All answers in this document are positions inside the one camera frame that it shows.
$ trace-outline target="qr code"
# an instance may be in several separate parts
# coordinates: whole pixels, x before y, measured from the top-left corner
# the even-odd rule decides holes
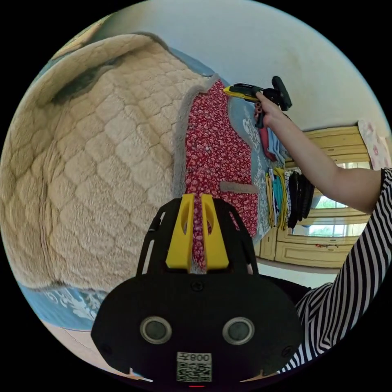
[[[211,382],[211,354],[177,353],[177,381],[193,383]]]

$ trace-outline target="striped shirt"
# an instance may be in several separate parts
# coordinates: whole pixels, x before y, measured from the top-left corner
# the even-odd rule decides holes
[[[296,308],[305,339],[278,373],[303,365],[344,338],[365,313],[391,264],[392,169],[381,171],[381,194],[333,283],[308,291]]]

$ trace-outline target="yellow wooden cabinet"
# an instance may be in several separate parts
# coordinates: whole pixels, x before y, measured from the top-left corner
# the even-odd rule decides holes
[[[370,158],[358,127],[306,132],[337,165],[370,168]],[[296,168],[286,160],[286,168]],[[272,228],[255,246],[258,257],[310,267],[340,268],[369,216],[323,196],[316,189],[310,213],[294,229]]]

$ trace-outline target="yellow bracket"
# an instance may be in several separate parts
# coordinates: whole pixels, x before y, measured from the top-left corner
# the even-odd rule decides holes
[[[211,269],[226,269],[229,266],[229,258],[211,195],[201,195],[201,209],[203,214],[204,256],[207,271]],[[208,223],[211,227],[211,234],[208,233]]]
[[[167,253],[168,268],[191,270],[194,207],[195,195],[183,195]]]

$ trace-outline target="handheld device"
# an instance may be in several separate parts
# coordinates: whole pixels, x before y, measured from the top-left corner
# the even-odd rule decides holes
[[[148,390],[231,390],[283,368],[303,339],[290,296],[259,275],[238,212],[211,195],[201,196],[207,273],[190,273],[194,198],[159,209],[136,276],[107,295],[91,331],[107,364],[152,380],[137,381]]]
[[[282,111],[289,110],[292,106],[292,102],[289,93],[279,76],[274,76],[272,78],[272,86],[272,89],[263,89],[246,83],[236,83],[226,87],[223,91],[231,97],[242,98],[248,102],[257,102],[258,98],[256,97],[256,93],[261,91],[269,100],[280,106]],[[255,127],[261,129],[263,126],[263,113],[260,111]]]

